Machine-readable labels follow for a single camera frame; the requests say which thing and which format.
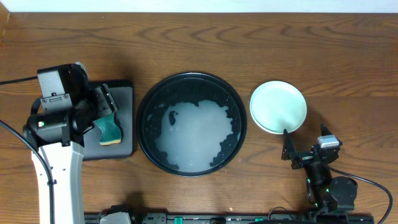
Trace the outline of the green yellow sponge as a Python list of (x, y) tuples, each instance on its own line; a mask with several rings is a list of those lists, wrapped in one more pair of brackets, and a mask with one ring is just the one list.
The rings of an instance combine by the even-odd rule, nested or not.
[(95, 126), (101, 131), (99, 143), (102, 146), (119, 144), (122, 141), (122, 131), (115, 122), (115, 114), (112, 113), (94, 121)]

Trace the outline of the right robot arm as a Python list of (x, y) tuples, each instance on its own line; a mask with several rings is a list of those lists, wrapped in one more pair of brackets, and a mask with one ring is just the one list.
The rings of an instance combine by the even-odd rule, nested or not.
[(321, 136), (309, 151), (297, 152), (285, 129), (281, 159), (291, 161), (293, 170), (304, 169), (307, 175), (307, 197), (320, 212), (343, 213), (354, 210), (358, 184), (349, 177), (331, 175), (329, 163), (339, 158), (343, 143), (322, 124)]

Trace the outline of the mint plate top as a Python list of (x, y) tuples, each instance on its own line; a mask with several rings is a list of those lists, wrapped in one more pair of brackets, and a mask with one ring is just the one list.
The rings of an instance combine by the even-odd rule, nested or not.
[(293, 85), (269, 81), (252, 93), (249, 111), (253, 121), (264, 131), (283, 134), (296, 131), (307, 117), (307, 102)]

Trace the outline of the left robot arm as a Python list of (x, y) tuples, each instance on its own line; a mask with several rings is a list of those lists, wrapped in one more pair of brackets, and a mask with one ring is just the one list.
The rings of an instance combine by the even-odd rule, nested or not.
[(129, 157), (134, 149), (132, 83), (68, 88), (42, 84), (44, 112), (32, 112), (24, 136), (34, 146), (41, 223), (84, 223), (83, 161)]

